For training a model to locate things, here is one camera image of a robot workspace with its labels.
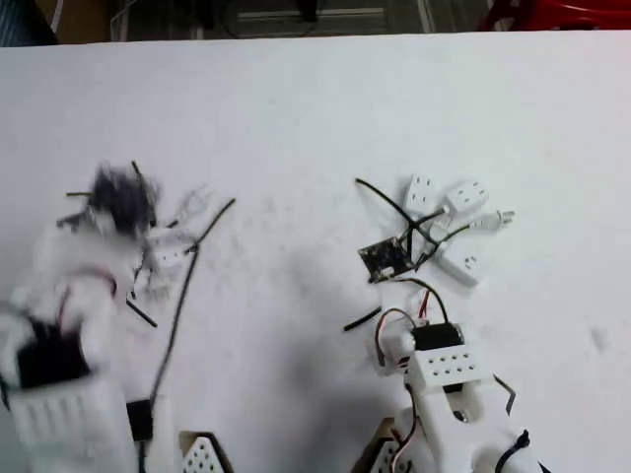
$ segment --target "plastic piece with holes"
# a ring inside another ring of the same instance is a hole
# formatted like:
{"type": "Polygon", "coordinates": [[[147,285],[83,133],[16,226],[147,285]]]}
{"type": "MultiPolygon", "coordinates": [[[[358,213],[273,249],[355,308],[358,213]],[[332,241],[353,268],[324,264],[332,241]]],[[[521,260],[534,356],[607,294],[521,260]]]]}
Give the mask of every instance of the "plastic piece with holes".
{"type": "Polygon", "coordinates": [[[429,176],[412,175],[403,208],[419,217],[431,214],[436,210],[436,187],[436,181],[429,176]]]}
{"type": "Polygon", "coordinates": [[[184,473],[224,473],[210,439],[198,437],[182,462],[184,473]]]}
{"type": "Polygon", "coordinates": [[[414,377],[420,392],[478,379],[492,379],[480,355],[470,345],[414,352],[416,363],[410,364],[409,375],[414,377]]]}
{"type": "Polygon", "coordinates": [[[471,213],[482,207],[488,198],[488,191],[477,180],[467,180],[445,196],[453,215],[471,213]]]}

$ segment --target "red wire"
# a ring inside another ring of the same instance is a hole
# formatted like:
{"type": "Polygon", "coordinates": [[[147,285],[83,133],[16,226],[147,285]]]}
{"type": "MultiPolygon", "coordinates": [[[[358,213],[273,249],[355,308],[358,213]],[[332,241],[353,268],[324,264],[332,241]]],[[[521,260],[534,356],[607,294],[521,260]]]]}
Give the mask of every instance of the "red wire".
{"type": "Polygon", "coordinates": [[[421,307],[418,310],[418,318],[423,319],[427,317],[427,301],[430,299],[430,292],[425,291],[425,296],[423,297],[423,302],[421,303],[421,307]]]}
{"type": "Polygon", "coordinates": [[[382,327],[384,326],[384,322],[386,321],[386,316],[389,313],[392,312],[398,312],[403,314],[408,320],[410,320],[410,322],[412,322],[412,326],[416,327],[416,323],[414,322],[414,319],[404,310],[401,310],[400,308],[397,307],[391,307],[388,310],[386,310],[381,318],[379,319],[379,322],[377,322],[377,328],[375,329],[375,350],[377,351],[377,358],[379,361],[379,364],[383,367],[385,366],[385,361],[386,361],[386,355],[384,355],[384,351],[382,350],[382,345],[379,342],[379,335],[382,332],[382,327]]]}
{"type": "Polygon", "coordinates": [[[405,389],[407,389],[407,392],[409,392],[410,397],[412,398],[412,429],[410,429],[410,433],[407,435],[405,440],[399,444],[398,448],[392,455],[392,458],[390,459],[390,465],[388,466],[388,470],[390,473],[394,473],[394,470],[396,469],[396,462],[398,461],[399,456],[401,456],[401,453],[403,453],[403,451],[409,446],[412,438],[414,437],[414,433],[416,432],[417,420],[416,400],[414,399],[414,392],[412,391],[412,386],[409,384],[405,384],[405,389]]]}

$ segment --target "black wire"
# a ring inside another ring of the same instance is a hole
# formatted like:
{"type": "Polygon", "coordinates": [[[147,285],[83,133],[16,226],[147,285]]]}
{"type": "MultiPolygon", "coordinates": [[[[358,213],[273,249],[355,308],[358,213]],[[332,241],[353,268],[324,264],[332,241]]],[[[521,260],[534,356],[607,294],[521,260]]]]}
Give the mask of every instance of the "black wire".
{"type": "Polygon", "coordinates": [[[156,328],[158,327],[158,324],[156,323],[156,321],[151,318],[149,315],[147,315],[145,312],[143,312],[136,304],[134,304],[132,301],[127,300],[125,301],[125,303],[127,304],[127,306],[129,308],[131,308],[134,312],[136,312],[140,318],[142,318],[145,322],[147,322],[149,325],[151,325],[152,327],[156,328]]]}
{"type": "Polygon", "coordinates": [[[138,473],[147,473],[145,469],[145,460],[147,458],[147,443],[141,441],[138,443],[138,473]]]}
{"type": "Polygon", "coordinates": [[[515,404],[515,399],[517,398],[517,392],[515,392],[515,389],[509,386],[508,383],[504,381],[501,377],[497,376],[496,374],[493,374],[493,377],[495,378],[497,383],[504,389],[506,389],[507,392],[510,394],[509,400],[506,403],[506,413],[510,416],[511,411],[513,411],[513,404],[515,404]]]}
{"type": "MultiPolygon", "coordinates": [[[[143,192],[146,195],[149,195],[149,191],[147,189],[147,181],[145,180],[145,176],[142,174],[142,172],[140,172],[140,168],[138,168],[138,164],[135,161],[131,162],[131,166],[134,168],[134,171],[136,172],[136,175],[138,176],[139,182],[140,182],[140,187],[142,188],[143,192]]],[[[149,209],[149,227],[155,227],[156,226],[156,212],[155,209],[151,208],[152,206],[150,206],[149,209]]]]}
{"type": "Polygon", "coordinates": [[[425,217],[422,217],[414,221],[414,225],[409,225],[407,227],[407,230],[403,232],[403,235],[401,235],[401,237],[399,238],[399,241],[403,241],[405,237],[409,237],[412,234],[412,232],[416,230],[419,226],[429,222],[430,220],[434,220],[436,217],[440,217],[443,214],[445,214],[445,209],[439,209],[436,212],[433,212],[429,215],[426,215],[425,217]]]}
{"type": "Polygon", "coordinates": [[[198,247],[198,246],[201,244],[201,242],[202,242],[203,240],[205,240],[205,239],[206,239],[206,237],[208,237],[208,234],[210,234],[210,231],[211,231],[211,230],[213,230],[213,227],[215,227],[215,225],[217,225],[217,222],[219,222],[219,219],[221,219],[221,216],[222,216],[222,215],[224,215],[224,214],[226,213],[226,211],[227,211],[228,209],[230,209],[230,207],[232,207],[232,205],[233,205],[235,202],[237,202],[237,199],[234,199],[234,198],[233,198],[233,199],[230,199],[230,201],[229,201],[226,205],[224,205],[224,207],[223,207],[223,208],[219,211],[219,213],[215,216],[215,218],[214,218],[214,219],[210,222],[210,225],[206,228],[206,230],[204,231],[204,233],[203,233],[203,234],[201,234],[201,237],[200,237],[200,238],[198,238],[198,239],[195,241],[195,243],[194,243],[194,244],[193,244],[190,248],[188,248],[188,249],[184,252],[184,254],[188,254],[188,253],[189,253],[190,251],[192,251],[194,248],[198,247]]]}
{"type": "Polygon", "coordinates": [[[445,309],[445,304],[443,304],[443,300],[441,299],[439,294],[436,292],[436,290],[432,288],[429,284],[427,284],[425,281],[421,281],[420,279],[416,279],[416,278],[392,279],[391,281],[395,283],[413,283],[413,284],[416,284],[417,286],[420,286],[421,288],[427,289],[438,301],[438,305],[441,307],[441,312],[443,313],[443,319],[445,320],[445,323],[450,323],[450,320],[447,317],[447,310],[445,309]]]}
{"type": "Polygon", "coordinates": [[[375,307],[373,310],[368,312],[368,314],[364,315],[363,317],[358,318],[357,320],[349,323],[348,325],[344,325],[343,330],[345,332],[348,332],[349,330],[359,327],[361,324],[368,322],[370,319],[372,319],[375,315],[377,315],[381,311],[382,311],[382,307],[379,305],[378,307],[375,307]]]}
{"type": "MultiPolygon", "coordinates": [[[[228,22],[226,21],[226,16],[228,14],[228,7],[230,6],[231,3],[233,3],[233,1],[234,0],[225,0],[224,3],[222,4],[221,9],[219,11],[219,23],[221,25],[221,28],[223,28],[224,32],[226,32],[226,34],[229,37],[232,37],[234,39],[241,39],[241,37],[238,34],[233,32],[228,27],[228,22]]],[[[297,34],[296,37],[304,37],[314,32],[314,30],[317,27],[317,21],[319,20],[319,17],[321,16],[325,5],[326,5],[326,0],[321,0],[320,7],[318,8],[317,18],[315,18],[315,21],[305,31],[303,31],[300,34],[297,34]]]]}
{"type": "Polygon", "coordinates": [[[513,456],[515,453],[520,451],[522,448],[526,448],[529,445],[530,445],[530,437],[528,436],[528,431],[524,430],[522,434],[519,437],[517,437],[517,440],[515,440],[515,444],[511,446],[508,450],[506,450],[504,453],[502,453],[502,456],[500,456],[500,459],[497,461],[497,464],[495,465],[495,473],[501,473],[502,469],[504,468],[504,465],[506,465],[506,462],[509,461],[511,456],[513,456]]]}
{"type": "Polygon", "coordinates": [[[450,234],[447,234],[447,236],[445,236],[443,239],[439,240],[438,244],[434,246],[434,248],[432,248],[432,251],[430,251],[429,253],[421,253],[421,255],[418,257],[418,260],[416,261],[416,264],[414,265],[414,271],[418,271],[423,263],[429,261],[432,258],[432,256],[436,254],[436,251],[438,251],[438,248],[441,246],[441,244],[449,241],[450,239],[455,237],[457,234],[464,232],[465,230],[468,230],[468,229],[470,229],[469,224],[464,225],[460,227],[459,229],[454,230],[450,234]]]}
{"type": "Polygon", "coordinates": [[[428,240],[429,242],[431,242],[434,245],[438,244],[433,238],[431,238],[429,236],[429,234],[427,232],[425,232],[420,227],[416,226],[416,222],[414,221],[414,219],[412,219],[408,215],[407,212],[405,212],[403,209],[401,209],[401,207],[396,202],[394,202],[387,195],[385,195],[383,192],[381,192],[376,187],[374,187],[371,183],[365,181],[364,179],[360,179],[359,177],[355,178],[355,182],[357,182],[358,184],[361,184],[361,185],[363,185],[365,187],[368,187],[373,192],[375,192],[377,195],[379,195],[382,199],[384,199],[384,201],[387,202],[390,205],[390,207],[392,207],[394,210],[396,210],[396,212],[398,212],[399,215],[405,219],[405,221],[408,223],[408,225],[412,226],[414,228],[414,230],[416,230],[419,234],[421,234],[423,236],[424,239],[428,240]]]}
{"type": "Polygon", "coordinates": [[[177,330],[179,329],[179,318],[181,316],[181,309],[184,306],[186,294],[188,293],[188,286],[190,285],[190,280],[192,278],[193,271],[195,270],[195,265],[197,264],[197,258],[199,258],[199,252],[200,248],[196,247],[193,252],[193,257],[190,261],[190,264],[188,265],[188,272],[186,273],[186,278],[184,279],[184,284],[181,288],[181,293],[179,294],[179,300],[177,301],[177,307],[175,309],[174,322],[171,327],[171,335],[169,336],[169,344],[167,345],[167,350],[165,351],[163,360],[160,363],[158,374],[156,375],[156,380],[154,381],[154,386],[151,389],[151,394],[149,395],[149,404],[152,411],[154,408],[154,404],[156,403],[156,396],[158,395],[160,384],[162,383],[165,371],[167,370],[167,365],[169,364],[169,360],[171,359],[171,353],[174,349],[175,338],[177,336],[177,330]]]}

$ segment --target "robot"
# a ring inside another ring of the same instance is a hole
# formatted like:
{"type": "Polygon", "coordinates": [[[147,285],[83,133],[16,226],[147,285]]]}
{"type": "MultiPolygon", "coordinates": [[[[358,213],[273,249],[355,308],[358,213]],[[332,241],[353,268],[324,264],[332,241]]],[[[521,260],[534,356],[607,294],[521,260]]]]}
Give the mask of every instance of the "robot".
{"type": "Polygon", "coordinates": [[[383,311],[369,345],[378,373],[403,375],[412,407],[394,417],[354,472],[549,473],[529,448],[528,431],[512,425],[515,391],[467,343],[462,326],[449,322],[436,291],[415,278],[392,281],[435,296],[445,321],[417,321],[397,307],[383,311]],[[389,315],[399,318],[384,325],[389,315]]]}
{"type": "MultiPolygon", "coordinates": [[[[157,187],[133,165],[99,171],[92,191],[81,193],[85,208],[44,233],[24,283],[0,303],[2,401],[34,473],[182,471],[171,406],[158,392],[170,350],[149,398],[128,399],[123,384],[133,373],[119,341],[127,305],[156,325],[132,302],[141,270],[162,276],[154,243],[186,248],[187,286],[199,239],[177,224],[208,195],[189,195],[184,211],[158,225],[157,187]]],[[[216,456],[206,439],[195,444],[216,456]]]]}

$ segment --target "white plastic block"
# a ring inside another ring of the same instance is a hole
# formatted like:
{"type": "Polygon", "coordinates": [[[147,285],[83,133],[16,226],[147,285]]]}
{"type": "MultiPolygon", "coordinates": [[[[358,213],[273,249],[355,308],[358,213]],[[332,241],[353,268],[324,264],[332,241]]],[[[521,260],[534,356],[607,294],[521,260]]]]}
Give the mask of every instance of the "white plastic block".
{"type": "Polygon", "coordinates": [[[488,191],[477,180],[467,180],[445,196],[453,215],[471,213],[482,207],[488,198],[488,191]]]}
{"type": "Polygon", "coordinates": [[[107,375],[12,391],[9,404],[32,459],[30,471],[79,471],[76,463],[86,460],[94,473],[134,471],[125,400],[107,375]]]}
{"type": "Polygon", "coordinates": [[[182,462],[184,473],[224,473],[210,439],[198,437],[182,462]]]}
{"type": "Polygon", "coordinates": [[[427,175],[414,174],[407,188],[404,209],[423,217],[436,210],[436,182],[427,175]]]}
{"type": "Polygon", "coordinates": [[[478,244],[466,238],[453,241],[437,253],[438,264],[466,286],[477,285],[486,274],[487,263],[478,244]]]}
{"type": "Polygon", "coordinates": [[[470,345],[414,352],[408,376],[420,392],[434,387],[486,379],[493,374],[480,355],[470,345]]]}

